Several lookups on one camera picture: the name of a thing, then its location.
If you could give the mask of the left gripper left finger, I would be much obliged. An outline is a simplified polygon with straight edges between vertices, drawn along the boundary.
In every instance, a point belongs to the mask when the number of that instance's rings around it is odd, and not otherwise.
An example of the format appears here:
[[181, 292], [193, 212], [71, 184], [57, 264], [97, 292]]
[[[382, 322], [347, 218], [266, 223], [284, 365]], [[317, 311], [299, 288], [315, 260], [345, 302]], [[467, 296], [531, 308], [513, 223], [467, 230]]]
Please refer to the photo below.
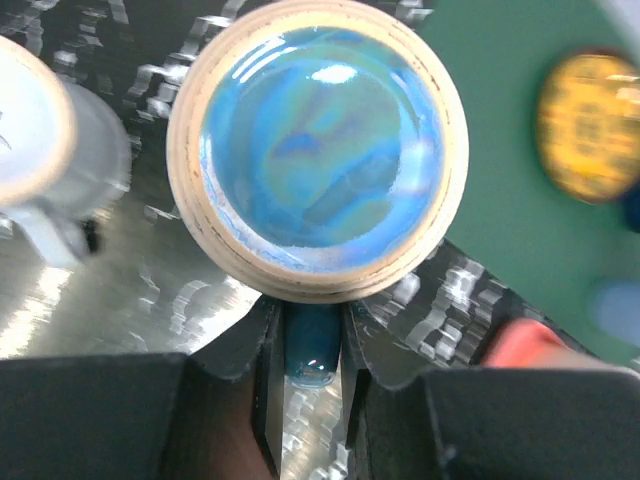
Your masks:
[[276, 479], [282, 305], [259, 300], [194, 354], [1, 364], [5, 479]]

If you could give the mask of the light blue glazed mug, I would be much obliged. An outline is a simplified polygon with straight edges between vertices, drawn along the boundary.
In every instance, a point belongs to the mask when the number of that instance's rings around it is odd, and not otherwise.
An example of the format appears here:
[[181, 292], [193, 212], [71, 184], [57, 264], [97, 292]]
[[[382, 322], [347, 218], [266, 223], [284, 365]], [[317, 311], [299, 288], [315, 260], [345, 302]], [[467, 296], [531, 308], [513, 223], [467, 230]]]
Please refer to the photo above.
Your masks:
[[166, 140], [202, 250], [284, 301], [285, 373], [332, 381], [344, 303], [417, 290], [461, 203], [469, 134], [445, 64], [358, 1], [276, 1], [197, 56]]

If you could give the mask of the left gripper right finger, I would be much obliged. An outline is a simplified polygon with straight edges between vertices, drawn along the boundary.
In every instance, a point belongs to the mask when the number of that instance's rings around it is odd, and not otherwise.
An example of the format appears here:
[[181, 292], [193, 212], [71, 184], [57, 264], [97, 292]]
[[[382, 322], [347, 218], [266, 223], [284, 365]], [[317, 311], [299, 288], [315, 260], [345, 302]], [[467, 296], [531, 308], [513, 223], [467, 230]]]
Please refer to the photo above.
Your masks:
[[635, 479], [639, 375], [547, 344], [528, 368], [439, 369], [342, 310], [356, 479]]

